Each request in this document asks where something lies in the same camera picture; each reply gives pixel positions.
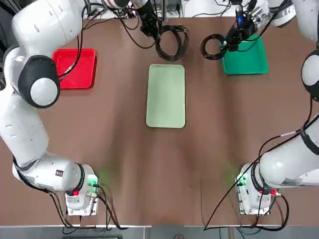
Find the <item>light green tray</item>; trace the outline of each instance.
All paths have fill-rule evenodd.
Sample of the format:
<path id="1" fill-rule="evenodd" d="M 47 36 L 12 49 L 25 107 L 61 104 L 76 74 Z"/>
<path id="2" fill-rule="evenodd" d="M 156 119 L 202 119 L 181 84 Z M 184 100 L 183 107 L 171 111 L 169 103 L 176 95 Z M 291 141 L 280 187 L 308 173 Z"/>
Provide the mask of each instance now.
<path id="1" fill-rule="evenodd" d="M 149 127 L 185 126 L 185 69 L 154 64 L 149 69 L 146 124 Z"/>
<path id="2" fill-rule="evenodd" d="M 256 39 L 257 36 L 251 36 L 249 39 Z M 239 50 L 248 49 L 254 42 L 242 41 L 239 44 Z M 228 75 L 241 74 L 265 74 L 268 72 L 268 63 L 264 44 L 259 38 L 256 44 L 248 51 L 233 51 L 225 54 L 223 58 L 224 71 Z"/>

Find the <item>black cable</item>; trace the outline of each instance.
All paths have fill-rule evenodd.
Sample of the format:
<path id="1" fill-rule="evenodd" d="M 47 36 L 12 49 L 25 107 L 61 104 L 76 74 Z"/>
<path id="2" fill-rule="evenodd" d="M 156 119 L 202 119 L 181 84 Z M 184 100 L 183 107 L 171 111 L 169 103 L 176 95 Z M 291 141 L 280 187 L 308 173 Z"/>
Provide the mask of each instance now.
<path id="1" fill-rule="evenodd" d="M 105 199 L 105 203 L 107 204 L 107 199 L 106 199 L 106 193 L 104 191 L 104 189 L 101 187 L 101 186 L 98 186 L 99 189 L 101 189 L 102 193 L 103 193 L 103 196 L 104 196 L 104 199 Z M 110 220 L 111 220 L 111 215 L 110 215 L 110 218 L 108 220 L 108 210 L 106 210 L 106 224 L 105 224 L 105 228 L 106 228 L 106 231 L 110 231 L 112 228 L 108 228 L 108 225 L 110 223 Z"/>
<path id="2" fill-rule="evenodd" d="M 109 20 L 112 20 L 112 19 L 115 19 L 115 18 L 110 18 L 110 19 L 106 19 L 106 20 L 104 20 L 104 21 L 96 22 L 96 23 L 90 25 L 89 27 L 86 27 L 84 30 L 88 30 L 88 29 L 90 29 L 91 27 L 93 27 L 93 26 L 95 26 L 95 25 L 98 25 L 98 24 L 101 24 L 101 23 L 105 23 L 105 22 L 107 22 L 107 21 L 109 21 Z"/>
<path id="3" fill-rule="evenodd" d="M 102 190 L 103 196 L 106 199 L 106 193 L 105 193 L 104 189 L 101 186 L 98 186 L 98 188 L 100 188 Z M 118 220 L 114 218 L 113 212 L 110 209 L 109 205 L 107 204 L 106 200 L 104 200 L 100 195 L 97 195 L 97 198 L 100 199 L 104 203 L 106 210 L 109 212 L 110 217 L 111 217 L 112 221 L 114 222 L 114 225 L 117 227 L 117 229 L 122 230 L 122 231 L 128 229 L 128 228 L 123 228 L 120 226 Z"/>
<path id="4" fill-rule="evenodd" d="M 309 121 L 309 119 L 310 119 L 310 117 L 311 117 L 312 110 L 313 110 L 312 108 L 313 108 L 313 101 L 312 101 L 312 98 L 311 98 L 310 113 L 309 113 L 309 116 L 308 116 L 308 118 L 307 118 L 306 121 Z M 312 119 L 312 121 L 310 121 L 308 124 L 306 124 L 306 125 L 305 125 L 305 130 L 306 130 L 310 125 L 312 125 L 318 118 L 319 118 L 319 115 L 317 115 L 316 117 L 314 117 L 314 118 Z M 288 142 L 288 141 L 290 141 L 290 140 L 296 138 L 296 137 L 299 136 L 299 135 L 300 135 L 300 131 L 299 131 L 299 130 L 296 130 L 296 134 L 294 134 L 293 136 L 289 137 L 288 139 L 282 141 L 281 143 L 279 143 L 279 144 L 273 146 L 272 148 L 268 149 L 266 152 L 270 152 L 271 150 L 280 147 L 280 146 L 283 145 L 284 143 L 286 143 L 286 142 Z M 230 189 L 226 192 L 226 194 L 223 196 L 223 198 L 219 201 L 219 203 L 217 204 L 217 206 L 216 206 L 216 208 L 214 209 L 213 213 L 211 214 L 211 216 L 210 216 L 208 222 L 206 223 L 205 228 L 204 228 L 204 231 L 209 230 L 209 229 L 219 228 L 219 227 L 210 227 L 210 228 L 208 228 L 208 224 L 209 224 L 209 222 L 211 221 L 211 219 L 213 218 L 213 216 L 215 215 L 215 213 L 216 213 L 217 209 L 219 208 L 219 206 L 221 205 L 221 203 L 224 201 L 224 199 L 225 199 L 225 198 L 227 197 L 227 195 L 230 193 L 230 191 L 237 185 L 237 183 L 238 183 L 239 180 L 243 177 L 243 175 L 244 175 L 256 162 L 258 162 L 258 161 L 260 160 L 261 156 L 262 156 L 262 155 L 258 156 L 258 158 L 255 159 L 255 160 L 247 167 L 247 169 L 242 173 L 242 175 L 236 180 L 236 182 L 230 187 Z"/>
<path id="5" fill-rule="evenodd" d="M 200 15 L 214 16 L 214 15 L 220 15 L 220 14 L 222 16 L 225 12 L 227 12 L 230 9 L 230 7 L 228 7 L 229 3 L 230 3 L 230 1 L 228 2 L 228 5 L 226 6 L 226 8 L 223 11 L 219 12 L 219 13 L 200 13 L 200 14 L 197 14 L 197 15 L 192 16 L 192 17 L 197 17 L 197 16 L 200 16 Z"/>
<path id="6" fill-rule="evenodd" d="M 289 219 L 289 203 L 284 195 L 281 195 L 281 198 L 284 199 L 285 204 L 286 204 L 286 216 L 285 216 L 285 220 L 284 220 L 283 224 L 278 228 L 266 228 L 266 227 L 262 227 L 262 226 L 255 226 L 255 228 L 269 231 L 269 232 L 278 232 L 286 227 L 288 219 Z"/>
<path id="7" fill-rule="evenodd" d="M 306 119 L 304 124 L 308 124 L 309 123 L 312 114 L 313 114 L 313 98 L 312 98 L 312 96 L 310 96 L 310 110 L 309 110 L 308 117 L 307 117 L 307 119 Z M 282 134 L 274 136 L 274 137 L 268 139 L 266 142 L 264 142 L 263 145 L 259 149 L 258 156 L 261 157 L 261 151 L 263 150 L 263 148 L 266 146 L 267 143 L 269 143 L 270 141 L 272 141 L 272 140 L 274 140 L 276 138 L 280 138 L 280 137 L 282 137 Z"/>
<path id="8" fill-rule="evenodd" d="M 245 50 L 236 50 L 236 51 L 238 51 L 238 52 L 245 52 L 245 51 L 249 51 L 251 48 L 253 48 L 254 47 L 254 45 L 256 45 L 256 43 L 257 43 L 257 41 L 254 41 L 254 43 L 253 44 L 251 44 L 250 45 L 250 47 L 248 47 L 247 49 L 245 49 Z"/>
<path id="9" fill-rule="evenodd" d="M 15 0 L 12 0 L 12 2 L 19 8 L 19 10 L 22 10 L 22 7 L 19 4 L 17 4 Z"/>
<path id="10" fill-rule="evenodd" d="M 262 199 L 263 199 L 263 195 L 264 195 L 264 190 L 265 190 L 265 184 L 263 185 L 263 192 L 261 193 L 261 196 L 260 196 L 260 200 L 259 200 L 259 207 L 258 207 L 258 213 L 257 213 L 257 217 L 256 217 L 256 221 L 254 224 L 252 224 L 251 226 L 249 226 L 249 228 L 255 228 L 258 224 L 258 221 L 259 221 L 259 216 L 260 216 L 260 207 L 261 207 L 261 202 L 262 202 Z"/>
<path id="11" fill-rule="evenodd" d="M 68 70 L 67 70 L 66 72 L 64 72 L 62 75 L 58 76 L 59 78 L 68 75 L 68 74 L 75 68 L 75 66 L 78 64 L 78 62 L 79 62 L 79 60 L 80 60 L 81 53 L 82 53 L 82 45 L 83 45 L 83 31 L 84 31 L 84 28 L 83 28 L 83 17 L 84 17 L 85 9 L 87 9 L 86 6 L 82 9 L 82 13 L 81 13 L 81 16 L 82 16 L 81 40 L 80 40 L 80 47 L 78 47 L 78 53 L 77 53 L 75 62 L 72 64 L 72 66 L 71 66 L 70 69 L 68 69 Z"/>
<path id="12" fill-rule="evenodd" d="M 88 23 L 86 23 L 86 25 L 84 26 L 84 30 L 87 29 L 87 26 L 93 21 L 95 20 L 98 16 L 102 16 L 105 12 L 107 12 L 107 9 L 102 9 L 101 11 L 97 12 L 90 20 Z"/>
<path id="13" fill-rule="evenodd" d="M 0 91 L 2 91 L 4 88 L 5 88 L 4 73 L 0 72 Z"/>
<path id="14" fill-rule="evenodd" d="M 5 40 L 5 46 L 8 48 L 9 47 L 8 39 L 6 37 L 5 31 L 4 31 L 4 28 L 3 28 L 2 24 L 1 24 L 1 22 L 0 22 L 0 28 L 1 28 L 1 31 L 3 32 L 3 37 L 4 37 L 4 40 Z"/>
<path id="15" fill-rule="evenodd" d="M 129 27 L 129 26 L 127 26 L 127 25 L 125 24 L 125 27 L 126 27 L 128 30 L 135 30 L 135 29 L 137 29 L 137 28 L 139 27 L 139 25 L 140 25 L 140 18 L 138 17 L 138 24 L 136 24 L 136 26 L 134 26 L 134 27 Z"/>
<path id="16" fill-rule="evenodd" d="M 175 55 L 168 55 L 160 47 L 160 37 L 162 36 L 163 33 L 167 31 L 171 31 L 177 40 L 178 47 L 177 47 L 177 52 Z M 183 43 L 179 35 L 179 32 L 184 33 Z M 159 31 L 159 34 L 160 34 L 159 37 L 156 39 L 155 47 L 156 47 L 156 52 L 158 53 L 160 58 L 166 61 L 173 62 L 173 61 L 177 61 L 185 54 L 188 47 L 188 42 L 189 42 L 189 30 L 186 27 L 181 25 L 165 25 L 165 26 L 162 26 L 162 28 Z"/>
<path id="17" fill-rule="evenodd" d="M 215 3 L 216 3 L 218 6 L 228 6 L 228 5 L 224 5 L 224 4 L 219 4 L 219 3 L 217 2 L 217 0 L 214 0 L 214 1 L 215 1 Z"/>
<path id="18" fill-rule="evenodd" d="M 7 3 L 9 3 L 9 5 L 11 6 L 11 8 L 12 8 L 16 13 L 19 12 L 19 9 L 17 10 L 17 9 L 12 5 L 12 3 L 11 3 L 9 0 L 6 0 L 6 1 L 7 1 Z"/>
<path id="19" fill-rule="evenodd" d="M 14 16 L 16 12 L 11 8 L 8 7 L 4 2 L 0 0 L 0 7 L 5 10 L 7 13 L 9 13 L 11 16 Z"/>
<path id="20" fill-rule="evenodd" d="M 139 44 L 134 40 L 134 38 L 131 36 L 131 34 L 130 34 L 130 32 L 129 32 L 127 26 L 126 26 L 126 24 L 125 24 L 124 21 L 123 21 L 123 19 L 122 19 L 116 12 L 114 12 L 114 13 L 115 13 L 115 15 L 119 18 L 119 20 L 121 21 L 121 23 L 122 23 L 122 25 L 123 25 L 123 27 L 124 27 L 124 30 L 126 31 L 126 33 L 128 34 L 128 36 L 130 37 L 130 39 L 135 43 L 136 46 L 138 46 L 138 47 L 141 48 L 141 49 L 150 49 L 150 48 L 152 48 L 152 47 L 155 45 L 155 41 L 154 41 L 154 43 L 153 43 L 152 45 L 150 45 L 150 46 L 142 46 L 142 45 L 139 45 Z"/>
<path id="21" fill-rule="evenodd" d="M 219 16 L 223 16 L 225 12 L 227 12 L 231 8 L 231 1 L 229 0 L 227 7 L 225 8 L 224 12 Z"/>

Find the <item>wire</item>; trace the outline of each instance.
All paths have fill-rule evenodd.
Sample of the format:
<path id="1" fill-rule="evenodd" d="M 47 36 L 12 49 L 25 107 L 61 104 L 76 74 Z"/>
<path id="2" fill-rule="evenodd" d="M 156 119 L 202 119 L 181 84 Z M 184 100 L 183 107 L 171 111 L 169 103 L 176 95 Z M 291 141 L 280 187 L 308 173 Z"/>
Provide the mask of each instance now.
<path id="1" fill-rule="evenodd" d="M 61 205 L 62 216 L 64 216 L 64 215 L 63 215 L 63 204 L 62 204 L 62 200 L 61 200 L 61 193 L 58 192 L 58 195 L 59 195 L 59 205 Z"/>
<path id="2" fill-rule="evenodd" d="M 9 0 L 6 0 L 6 2 L 9 3 L 9 5 L 11 6 L 11 8 L 12 8 L 16 13 L 19 12 L 19 9 L 17 10 L 17 9 L 12 5 L 12 3 L 11 3 Z"/>
<path id="3" fill-rule="evenodd" d="M 241 232 L 242 234 L 247 235 L 247 236 L 253 236 L 253 235 L 256 235 L 256 234 L 258 234 L 258 233 L 261 232 L 261 229 L 258 229 L 258 230 L 255 231 L 254 233 L 246 233 L 246 232 L 240 230 L 240 228 L 236 228 L 236 229 L 237 229 L 237 231 L 239 231 L 239 232 Z"/>
<path id="4" fill-rule="evenodd" d="M 245 51 L 249 51 L 251 48 L 253 48 L 254 47 L 254 45 L 256 45 L 256 43 L 257 43 L 257 41 L 255 41 L 253 44 L 251 44 L 250 45 L 250 47 L 248 47 L 247 49 L 245 49 L 245 50 L 236 50 L 236 51 L 238 51 L 238 52 L 245 52 Z"/>
<path id="5" fill-rule="evenodd" d="M 2 2 L 0 0 L 0 7 L 5 10 L 7 13 L 9 13 L 11 16 L 14 16 L 16 14 L 16 12 L 11 8 L 9 7 L 8 5 L 6 5 L 4 2 Z"/>
<path id="6" fill-rule="evenodd" d="M 257 213 L 256 221 L 249 228 L 254 228 L 258 224 L 259 216 L 260 216 L 260 207 L 261 207 L 261 202 L 262 202 L 262 199 L 263 199 L 263 196 L 264 196 L 264 191 L 265 191 L 265 183 L 263 184 L 263 191 L 261 193 L 260 200 L 259 200 L 259 207 L 258 207 L 258 213 Z"/>
<path id="7" fill-rule="evenodd" d="M 192 16 L 192 17 L 197 17 L 197 16 L 200 16 L 200 15 L 214 16 L 214 15 L 220 15 L 220 14 L 222 16 L 225 12 L 227 12 L 230 9 L 230 7 L 231 7 L 231 2 L 229 1 L 228 5 L 226 6 L 226 8 L 223 11 L 219 12 L 219 13 L 200 13 L 200 14 L 197 14 L 197 15 Z"/>
<path id="8" fill-rule="evenodd" d="M 1 22 L 0 22 L 0 28 L 1 28 L 1 31 L 3 32 L 3 36 L 4 36 L 4 40 L 5 40 L 5 46 L 8 48 L 9 47 L 8 39 L 6 37 L 5 31 L 4 31 L 4 28 L 3 28 L 2 24 L 1 24 Z"/>
<path id="9" fill-rule="evenodd" d="M 12 0 L 12 2 L 17 6 L 19 10 L 22 10 L 22 7 L 19 4 L 17 4 L 15 0 Z"/>
<path id="10" fill-rule="evenodd" d="M 142 45 L 138 44 L 138 43 L 134 40 L 134 38 L 131 36 L 131 34 L 130 34 L 130 32 L 129 32 L 129 29 L 127 28 L 126 24 L 124 23 L 122 17 L 120 17 L 120 16 L 117 14 L 117 12 L 115 12 L 115 11 L 114 11 L 114 14 L 120 19 L 120 21 L 121 21 L 121 23 L 122 23 L 122 25 L 123 25 L 123 27 L 124 27 L 124 30 L 126 31 L 126 33 L 128 34 L 128 36 L 130 37 L 130 39 L 135 43 L 136 46 L 138 46 L 138 47 L 141 48 L 141 49 L 150 49 L 150 48 L 152 48 L 152 47 L 155 45 L 155 41 L 154 41 L 154 43 L 153 43 L 152 45 L 150 45 L 150 46 L 142 46 Z"/>
<path id="11" fill-rule="evenodd" d="M 163 33 L 171 31 L 173 35 L 175 36 L 178 44 L 177 52 L 175 55 L 168 55 L 165 53 L 162 48 L 160 47 L 160 37 L 163 35 Z M 184 33 L 184 42 L 182 43 L 181 37 L 179 35 L 179 32 Z M 189 42 L 189 30 L 181 25 L 165 25 L 160 29 L 159 37 L 156 39 L 156 52 L 160 56 L 160 58 L 166 60 L 166 61 L 177 61 L 180 59 L 187 50 L 188 42 Z"/>
<path id="12" fill-rule="evenodd" d="M 103 193 L 103 195 L 104 195 L 104 198 L 105 198 L 105 203 L 107 204 L 107 198 L 106 198 L 106 193 L 105 193 L 105 191 L 104 191 L 104 189 L 101 187 L 101 186 L 98 186 L 98 188 L 99 189 L 101 189 L 101 191 L 102 191 L 102 193 Z M 105 231 L 110 231 L 112 228 L 108 228 L 108 225 L 109 225 L 109 223 L 110 223 L 110 221 L 111 221 L 111 215 L 110 215 L 110 218 L 109 218 L 109 220 L 108 220 L 108 210 L 106 210 L 106 225 L 105 225 Z"/>
<path id="13" fill-rule="evenodd" d="M 4 88 L 5 88 L 4 73 L 0 72 L 0 91 L 2 91 Z"/>
<path id="14" fill-rule="evenodd" d="M 103 189 L 101 186 L 99 186 L 99 188 L 102 190 L 103 195 L 104 195 L 105 198 L 106 198 L 106 194 L 105 194 L 104 189 Z M 105 205 L 107 211 L 110 213 L 110 217 L 111 217 L 112 221 L 114 222 L 115 226 L 117 227 L 117 229 L 122 230 L 122 231 L 128 229 L 128 228 L 123 228 L 123 227 L 121 227 L 121 226 L 119 225 L 118 220 L 113 216 L 113 213 L 112 213 L 112 211 L 111 211 L 109 205 L 107 204 L 106 200 L 103 199 L 100 195 L 97 195 L 97 198 L 100 199 L 100 200 L 104 203 L 104 205 Z"/>
<path id="15" fill-rule="evenodd" d="M 208 222 L 205 225 L 204 231 L 209 230 L 209 229 L 215 229 L 215 228 L 219 228 L 219 227 L 210 227 L 208 228 L 208 224 L 211 221 L 211 219 L 213 218 L 213 216 L 215 215 L 217 209 L 219 208 L 219 206 L 221 205 L 221 203 L 224 201 L 224 199 L 227 197 L 227 195 L 230 193 L 230 191 L 237 185 L 237 183 L 239 182 L 239 180 L 243 177 L 243 175 L 254 165 L 254 163 L 256 163 L 259 160 L 259 157 L 256 158 L 246 169 L 245 171 L 242 173 L 242 175 L 236 180 L 236 182 L 230 187 L 230 189 L 228 189 L 228 191 L 225 193 L 225 195 L 222 197 L 222 199 L 219 201 L 219 203 L 217 204 L 215 210 L 213 211 L 213 213 L 211 214 Z"/>
<path id="16" fill-rule="evenodd" d="M 82 9 L 82 19 L 84 17 L 84 11 L 87 9 L 87 6 L 83 7 Z M 80 40 L 80 46 L 78 44 L 78 52 L 77 52 L 77 56 L 75 59 L 75 62 L 72 64 L 72 66 L 69 67 L 69 69 L 64 72 L 62 75 L 58 76 L 59 78 L 62 78 L 60 81 L 62 81 L 64 78 L 64 76 L 67 76 L 74 68 L 75 66 L 78 64 L 80 57 L 81 57 L 81 53 L 82 53 L 82 46 L 83 46 L 83 31 L 84 31 L 84 27 L 83 27 L 83 20 L 82 20 L 82 29 L 81 29 L 81 40 Z"/>
<path id="17" fill-rule="evenodd" d="M 285 217 L 283 224 L 278 228 L 266 228 L 266 227 L 262 227 L 262 226 L 255 226 L 255 228 L 262 229 L 262 230 L 269 231 L 269 232 L 278 232 L 286 227 L 288 219 L 289 219 L 289 203 L 284 195 L 281 195 L 280 198 L 282 198 L 286 204 L 286 217 Z"/>
<path id="18" fill-rule="evenodd" d="M 95 14 L 90 20 L 89 22 L 84 26 L 84 30 L 87 29 L 87 26 L 94 20 L 96 19 L 98 16 L 102 16 L 105 12 L 107 12 L 107 9 L 102 9 L 101 11 L 99 11 L 97 14 Z"/>
<path id="19" fill-rule="evenodd" d="M 215 3 L 216 3 L 218 6 L 228 6 L 228 5 L 224 5 L 224 4 L 219 4 L 219 3 L 217 2 L 217 0 L 214 0 L 214 1 L 215 1 Z"/>
<path id="20" fill-rule="evenodd" d="M 127 26 L 126 24 L 125 24 L 125 27 L 128 29 L 128 30 L 135 30 L 135 29 L 137 29 L 138 27 L 139 27 L 139 25 L 140 25 L 140 18 L 138 17 L 138 24 L 136 24 L 136 26 L 134 26 L 134 27 L 129 27 L 129 26 Z"/>
<path id="21" fill-rule="evenodd" d="M 244 234 L 243 234 L 238 228 L 236 228 L 236 229 L 237 229 L 237 231 L 239 232 L 239 234 L 241 235 L 241 237 L 242 237 L 243 239 L 245 239 Z"/>
<path id="22" fill-rule="evenodd" d="M 313 97 L 310 95 L 310 111 L 305 124 L 309 123 L 312 114 L 313 114 Z"/>
<path id="23" fill-rule="evenodd" d="M 90 29 L 91 27 L 93 27 L 93 26 L 95 26 L 95 25 L 98 25 L 98 24 L 101 24 L 101 23 L 105 23 L 105 22 L 107 22 L 107 21 L 109 21 L 109 20 L 112 20 L 112 19 L 115 19 L 115 18 L 110 18 L 110 19 L 106 19 L 106 20 L 104 20 L 104 21 L 96 22 L 96 23 L 90 25 L 89 27 L 86 27 L 84 30 L 88 30 L 88 29 Z"/>

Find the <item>plastic tray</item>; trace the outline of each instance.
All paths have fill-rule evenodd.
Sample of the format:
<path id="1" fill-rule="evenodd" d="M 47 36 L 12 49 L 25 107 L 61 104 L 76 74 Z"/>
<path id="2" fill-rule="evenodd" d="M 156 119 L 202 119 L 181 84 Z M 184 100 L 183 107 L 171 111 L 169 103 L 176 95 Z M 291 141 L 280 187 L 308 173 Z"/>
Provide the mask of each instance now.
<path id="1" fill-rule="evenodd" d="M 185 126 L 185 69 L 182 65 L 150 66 L 146 124 L 157 128 Z"/>
<path id="2" fill-rule="evenodd" d="M 256 39 L 257 36 L 251 36 L 249 39 Z M 239 50 L 248 49 L 254 42 L 242 41 L 239 44 Z M 265 74 L 268 72 L 268 63 L 264 44 L 259 38 L 256 44 L 248 51 L 233 51 L 225 54 L 223 58 L 224 71 L 228 75 L 240 74 Z"/>
<path id="3" fill-rule="evenodd" d="M 77 49 L 58 49 L 52 59 L 58 75 L 62 75 L 74 63 Z M 82 49 L 75 68 L 64 78 L 60 78 L 61 89 L 86 89 L 94 85 L 97 56 L 94 49 Z"/>

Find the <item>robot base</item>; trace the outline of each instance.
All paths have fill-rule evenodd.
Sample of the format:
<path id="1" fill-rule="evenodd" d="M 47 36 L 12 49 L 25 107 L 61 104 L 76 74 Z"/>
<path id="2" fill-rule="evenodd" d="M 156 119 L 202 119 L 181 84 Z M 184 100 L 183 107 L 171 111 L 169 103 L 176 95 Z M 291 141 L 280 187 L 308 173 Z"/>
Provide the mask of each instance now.
<path id="1" fill-rule="evenodd" d="M 97 193 L 97 188 L 91 185 L 98 184 L 98 178 L 89 165 L 82 164 L 82 166 L 85 180 L 79 195 L 68 196 L 65 194 L 67 212 L 70 216 L 92 216 L 97 214 L 99 200 L 88 196 L 87 193 Z"/>
<path id="2" fill-rule="evenodd" d="M 243 166 L 240 174 L 237 176 L 237 179 L 243 175 L 243 172 L 248 166 L 249 164 Z M 258 211 L 259 215 L 269 214 L 271 194 L 263 195 L 259 209 L 261 195 L 262 194 L 255 189 L 252 183 L 251 169 L 249 169 L 236 186 L 236 198 L 240 214 L 257 215 Z"/>

